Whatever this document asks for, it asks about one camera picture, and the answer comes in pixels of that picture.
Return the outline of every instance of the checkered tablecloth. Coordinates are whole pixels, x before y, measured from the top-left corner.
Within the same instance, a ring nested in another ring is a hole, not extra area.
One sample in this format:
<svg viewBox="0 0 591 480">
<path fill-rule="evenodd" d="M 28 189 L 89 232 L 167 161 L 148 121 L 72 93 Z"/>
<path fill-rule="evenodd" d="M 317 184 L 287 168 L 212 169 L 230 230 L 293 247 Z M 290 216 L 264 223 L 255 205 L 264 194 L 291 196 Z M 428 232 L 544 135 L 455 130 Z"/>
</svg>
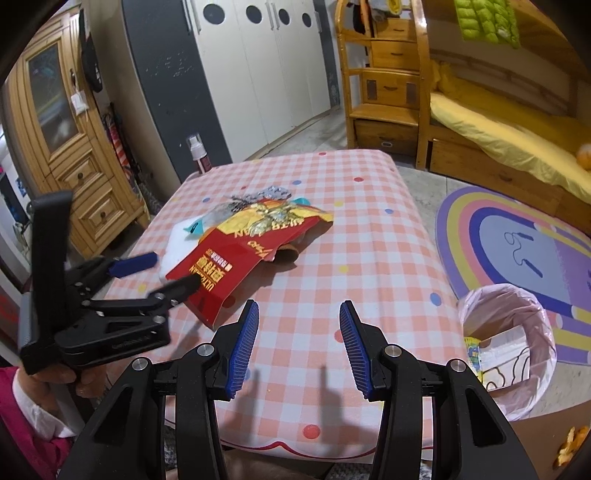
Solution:
<svg viewBox="0 0 591 480">
<path fill-rule="evenodd" d="M 295 265 L 260 263 L 222 309 L 228 322 L 236 321 L 253 298 L 261 318 L 242 391 L 230 403 L 216 403 L 221 438 L 270 455 L 369 462 L 382 404 L 368 403 L 355 388 L 339 331 L 341 302 L 352 300 L 363 321 L 419 359 L 445 364 L 466 356 L 455 296 L 389 156 L 371 150 L 288 155 L 190 177 L 132 254 L 163 255 L 176 223 L 229 195 L 270 185 L 333 212 L 335 222 Z M 155 267 L 115 280 L 106 297 L 141 297 L 159 285 Z M 170 345 L 146 355 L 153 362 L 179 358 L 213 336 L 185 306 L 171 311 L 170 330 Z M 110 366 L 111 382 L 129 361 Z M 427 400 L 423 411 L 423 446 L 430 447 Z M 174 422 L 174 403 L 166 419 Z"/>
</svg>

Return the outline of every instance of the pink trash bag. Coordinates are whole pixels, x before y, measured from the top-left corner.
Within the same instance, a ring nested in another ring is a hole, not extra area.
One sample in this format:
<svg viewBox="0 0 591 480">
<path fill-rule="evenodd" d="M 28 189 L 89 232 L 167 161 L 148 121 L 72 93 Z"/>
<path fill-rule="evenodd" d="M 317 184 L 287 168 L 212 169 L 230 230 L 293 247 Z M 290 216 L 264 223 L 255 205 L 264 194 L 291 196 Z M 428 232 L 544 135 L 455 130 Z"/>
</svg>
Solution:
<svg viewBox="0 0 591 480">
<path fill-rule="evenodd" d="M 507 420 L 523 418 L 548 388 L 556 367 L 556 344 L 546 311 L 535 295 L 508 283 L 472 290 L 457 307 L 465 336 L 484 340 L 523 326 L 530 346 L 530 378 L 490 392 Z"/>
</svg>

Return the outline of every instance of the rainbow pattern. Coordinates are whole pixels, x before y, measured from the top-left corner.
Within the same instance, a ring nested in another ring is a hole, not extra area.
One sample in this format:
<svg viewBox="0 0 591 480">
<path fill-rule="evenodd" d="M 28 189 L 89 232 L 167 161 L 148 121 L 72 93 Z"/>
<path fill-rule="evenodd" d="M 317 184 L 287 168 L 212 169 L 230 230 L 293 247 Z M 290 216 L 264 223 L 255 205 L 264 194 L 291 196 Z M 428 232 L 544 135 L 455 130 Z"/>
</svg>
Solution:
<svg viewBox="0 0 591 480">
<path fill-rule="evenodd" d="M 480 187 L 450 194 L 437 213 L 439 256 L 458 298 L 512 283 L 548 311 L 558 360 L 591 364 L 591 239 Z"/>
</svg>

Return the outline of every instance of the metal screw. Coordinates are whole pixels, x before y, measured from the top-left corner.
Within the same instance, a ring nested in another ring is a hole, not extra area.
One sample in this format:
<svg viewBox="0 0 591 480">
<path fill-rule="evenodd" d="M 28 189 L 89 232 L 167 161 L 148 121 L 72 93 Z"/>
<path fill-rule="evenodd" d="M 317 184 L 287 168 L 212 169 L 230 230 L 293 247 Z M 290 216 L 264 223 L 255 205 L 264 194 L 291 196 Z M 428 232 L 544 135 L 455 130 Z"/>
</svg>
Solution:
<svg viewBox="0 0 591 480">
<path fill-rule="evenodd" d="M 197 353 L 201 356 L 209 356 L 213 353 L 215 348 L 211 343 L 204 343 L 197 347 Z"/>
<path fill-rule="evenodd" d="M 458 359 L 452 360 L 449 363 L 449 366 L 452 368 L 452 370 L 455 370 L 459 373 L 462 373 L 466 369 L 466 364 Z"/>
<path fill-rule="evenodd" d="M 386 353 L 386 355 L 393 357 L 402 355 L 402 349 L 398 345 L 388 345 L 384 349 L 384 352 Z"/>
<path fill-rule="evenodd" d="M 133 368 L 134 370 L 137 370 L 138 372 L 140 370 L 143 370 L 147 366 L 148 366 L 148 359 L 146 359 L 146 358 L 136 358 L 133 361 L 133 363 L 131 364 L 131 368 Z"/>
</svg>

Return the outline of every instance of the yellow bedding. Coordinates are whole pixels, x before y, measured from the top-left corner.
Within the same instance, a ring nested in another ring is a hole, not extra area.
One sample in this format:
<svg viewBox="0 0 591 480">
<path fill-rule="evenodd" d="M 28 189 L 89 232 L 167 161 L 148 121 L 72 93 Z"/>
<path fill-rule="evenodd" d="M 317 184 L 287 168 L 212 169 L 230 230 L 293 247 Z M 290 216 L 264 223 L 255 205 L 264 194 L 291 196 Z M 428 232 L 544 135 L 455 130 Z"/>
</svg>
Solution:
<svg viewBox="0 0 591 480">
<path fill-rule="evenodd" d="M 590 129 L 573 118 L 538 112 L 441 70 L 439 89 L 457 99 L 432 92 L 433 118 L 472 140 L 496 161 L 561 186 L 591 205 L 591 172 L 578 165 L 573 155 L 582 143 L 591 142 Z M 445 85 L 450 80 L 452 88 Z"/>
</svg>

